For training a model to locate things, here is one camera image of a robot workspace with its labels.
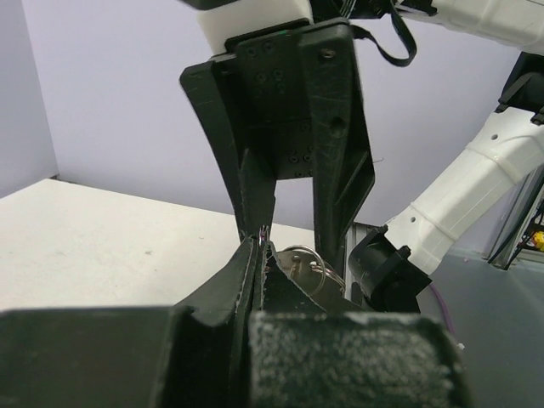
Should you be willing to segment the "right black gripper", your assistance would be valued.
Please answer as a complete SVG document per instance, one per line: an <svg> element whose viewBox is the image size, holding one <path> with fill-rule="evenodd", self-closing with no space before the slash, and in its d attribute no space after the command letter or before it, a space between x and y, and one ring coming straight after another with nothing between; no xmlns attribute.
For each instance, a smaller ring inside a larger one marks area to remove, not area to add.
<svg viewBox="0 0 544 408"><path fill-rule="evenodd" d="M351 25L281 23L231 35L222 54L184 69L179 83L239 237L271 226L276 180L312 176L315 248L344 275L346 234L375 182Z"/></svg>

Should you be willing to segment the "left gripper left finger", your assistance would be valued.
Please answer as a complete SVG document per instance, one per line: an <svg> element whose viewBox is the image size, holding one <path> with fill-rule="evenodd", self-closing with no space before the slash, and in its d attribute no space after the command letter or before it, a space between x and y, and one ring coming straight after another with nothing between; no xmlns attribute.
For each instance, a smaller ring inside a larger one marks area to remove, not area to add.
<svg viewBox="0 0 544 408"><path fill-rule="evenodd" d="M257 239L173 306L1 315L4 407L228 407L240 385Z"/></svg>

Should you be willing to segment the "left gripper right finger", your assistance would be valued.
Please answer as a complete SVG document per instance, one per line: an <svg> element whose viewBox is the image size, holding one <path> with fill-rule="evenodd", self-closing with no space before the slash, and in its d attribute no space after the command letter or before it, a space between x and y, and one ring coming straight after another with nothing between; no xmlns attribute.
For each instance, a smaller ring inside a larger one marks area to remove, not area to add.
<svg viewBox="0 0 544 408"><path fill-rule="evenodd" d="M251 407L469 407L460 350L420 314L326 314L266 251L248 322Z"/></svg>

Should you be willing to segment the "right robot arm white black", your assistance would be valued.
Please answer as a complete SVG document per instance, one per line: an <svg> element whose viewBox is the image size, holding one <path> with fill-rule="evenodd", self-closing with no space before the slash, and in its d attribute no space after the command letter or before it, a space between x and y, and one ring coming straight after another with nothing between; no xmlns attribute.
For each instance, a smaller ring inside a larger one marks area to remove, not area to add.
<svg viewBox="0 0 544 408"><path fill-rule="evenodd" d="M498 105L462 153L348 262L379 311L417 311L417 294L458 239L543 163L540 1L194 1L212 58L180 84L207 136L241 237L266 235L282 179L312 178L319 271L343 261L346 234L375 180L354 44L361 20L388 16L408 66L419 20L520 51Z"/></svg>

